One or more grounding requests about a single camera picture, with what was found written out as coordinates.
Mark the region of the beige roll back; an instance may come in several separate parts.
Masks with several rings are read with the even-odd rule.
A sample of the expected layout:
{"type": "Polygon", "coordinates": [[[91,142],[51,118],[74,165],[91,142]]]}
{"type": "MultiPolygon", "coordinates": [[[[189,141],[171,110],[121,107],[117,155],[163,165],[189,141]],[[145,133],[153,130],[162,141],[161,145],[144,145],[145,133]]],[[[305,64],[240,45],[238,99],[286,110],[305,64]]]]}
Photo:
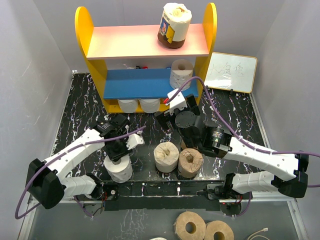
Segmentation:
{"type": "Polygon", "coordinates": [[[183,3],[170,2],[163,7],[158,40],[167,48],[181,48],[186,40],[192,12],[183,3]]]}

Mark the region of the brown roll front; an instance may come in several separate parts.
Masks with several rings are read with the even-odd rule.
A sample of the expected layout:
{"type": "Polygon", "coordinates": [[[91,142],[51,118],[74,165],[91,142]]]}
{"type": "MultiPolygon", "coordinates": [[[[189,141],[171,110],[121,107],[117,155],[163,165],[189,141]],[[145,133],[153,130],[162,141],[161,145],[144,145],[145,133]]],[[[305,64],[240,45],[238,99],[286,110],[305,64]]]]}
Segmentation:
{"type": "Polygon", "coordinates": [[[178,172],[184,178],[194,178],[203,165],[202,154],[193,148],[186,148],[179,154],[178,172]]]}

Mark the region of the patterned white paper roll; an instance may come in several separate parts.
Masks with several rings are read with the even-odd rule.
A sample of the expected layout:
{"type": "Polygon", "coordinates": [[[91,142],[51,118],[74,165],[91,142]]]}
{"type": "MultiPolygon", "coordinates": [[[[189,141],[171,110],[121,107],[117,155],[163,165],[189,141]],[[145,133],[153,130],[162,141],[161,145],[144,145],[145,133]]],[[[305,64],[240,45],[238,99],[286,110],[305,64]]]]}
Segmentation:
{"type": "Polygon", "coordinates": [[[173,89],[180,88],[194,73],[193,64],[186,59],[175,60],[171,65],[169,84],[173,89]]]}

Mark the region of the brown roll back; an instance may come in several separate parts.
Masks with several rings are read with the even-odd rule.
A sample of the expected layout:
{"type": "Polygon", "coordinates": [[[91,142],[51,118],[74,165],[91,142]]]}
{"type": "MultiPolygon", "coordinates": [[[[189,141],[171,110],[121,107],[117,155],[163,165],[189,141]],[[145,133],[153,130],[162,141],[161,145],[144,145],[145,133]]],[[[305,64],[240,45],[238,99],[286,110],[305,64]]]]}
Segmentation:
{"type": "Polygon", "coordinates": [[[182,150],[187,148],[187,146],[186,146],[186,144],[185,144],[185,142],[183,140],[181,141],[180,147],[181,147],[182,150]]]}

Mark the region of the brown roll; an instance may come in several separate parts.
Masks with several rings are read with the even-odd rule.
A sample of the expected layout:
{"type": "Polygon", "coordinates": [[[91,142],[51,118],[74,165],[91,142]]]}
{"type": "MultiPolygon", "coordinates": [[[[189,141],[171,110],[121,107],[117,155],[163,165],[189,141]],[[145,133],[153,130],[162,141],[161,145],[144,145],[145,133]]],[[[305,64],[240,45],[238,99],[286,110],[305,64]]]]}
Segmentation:
{"type": "Polygon", "coordinates": [[[186,146],[186,144],[185,144],[185,142],[183,140],[181,141],[180,147],[181,147],[182,150],[187,148],[187,146],[186,146]]]}
{"type": "Polygon", "coordinates": [[[184,178],[194,178],[203,165],[202,154],[193,148],[186,148],[179,154],[178,172],[184,178]]]}

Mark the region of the beige roll front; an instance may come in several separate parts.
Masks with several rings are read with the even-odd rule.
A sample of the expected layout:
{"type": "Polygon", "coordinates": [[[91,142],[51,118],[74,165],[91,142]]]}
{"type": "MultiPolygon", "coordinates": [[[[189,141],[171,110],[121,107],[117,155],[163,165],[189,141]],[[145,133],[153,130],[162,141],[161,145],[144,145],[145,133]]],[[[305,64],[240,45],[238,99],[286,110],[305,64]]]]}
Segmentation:
{"type": "Polygon", "coordinates": [[[162,173],[170,173],[178,166],[179,150],[172,142],[162,142],[153,151],[156,168],[162,173]]]}

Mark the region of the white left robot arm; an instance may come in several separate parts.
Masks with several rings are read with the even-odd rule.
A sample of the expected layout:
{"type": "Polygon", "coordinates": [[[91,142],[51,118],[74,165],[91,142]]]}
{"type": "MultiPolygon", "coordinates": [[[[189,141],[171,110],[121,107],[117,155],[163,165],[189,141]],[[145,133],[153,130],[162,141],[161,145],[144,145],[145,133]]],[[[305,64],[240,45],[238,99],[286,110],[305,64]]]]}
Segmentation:
{"type": "Polygon", "coordinates": [[[55,207],[62,199],[78,195],[97,200],[103,195],[102,181],[92,173],[69,177],[68,173],[96,151],[105,148],[107,157],[117,161],[129,155],[127,133],[130,121],[122,114],[99,121],[55,155],[28,166],[28,192],[45,208],[55,207]]]}

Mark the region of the beige roll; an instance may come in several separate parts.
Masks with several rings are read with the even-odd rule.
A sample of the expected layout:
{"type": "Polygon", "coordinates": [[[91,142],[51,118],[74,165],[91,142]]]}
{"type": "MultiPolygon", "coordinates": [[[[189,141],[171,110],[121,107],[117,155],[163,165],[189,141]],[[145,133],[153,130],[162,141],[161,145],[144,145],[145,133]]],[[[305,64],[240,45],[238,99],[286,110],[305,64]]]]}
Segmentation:
{"type": "Polygon", "coordinates": [[[179,150],[172,142],[162,142],[153,151],[156,168],[162,173],[170,173],[178,166],[179,150]]]}
{"type": "Polygon", "coordinates": [[[167,48],[181,48],[186,40],[192,12],[183,3],[170,2],[163,7],[158,40],[167,48]]]}

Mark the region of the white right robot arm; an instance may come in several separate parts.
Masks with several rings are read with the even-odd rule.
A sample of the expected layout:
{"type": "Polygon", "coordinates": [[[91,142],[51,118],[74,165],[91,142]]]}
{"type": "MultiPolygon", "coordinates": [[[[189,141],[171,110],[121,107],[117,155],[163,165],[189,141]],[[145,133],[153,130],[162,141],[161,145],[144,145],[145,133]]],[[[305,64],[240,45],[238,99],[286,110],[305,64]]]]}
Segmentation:
{"type": "Polygon", "coordinates": [[[176,129],[188,150],[226,160],[233,160],[260,168],[261,172],[229,173],[224,183],[207,188],[214,199],[233,199],[250,192],[279,192],[291,198],[303,198],[308,188],[306,173],[309,157],[305,153],[274,154],[273,150],[242,140],[216,126],[206,125],[200,115],[195,97],[178,94],[169,109],[155,113],[164,130],[168,123],[176,129]]]}

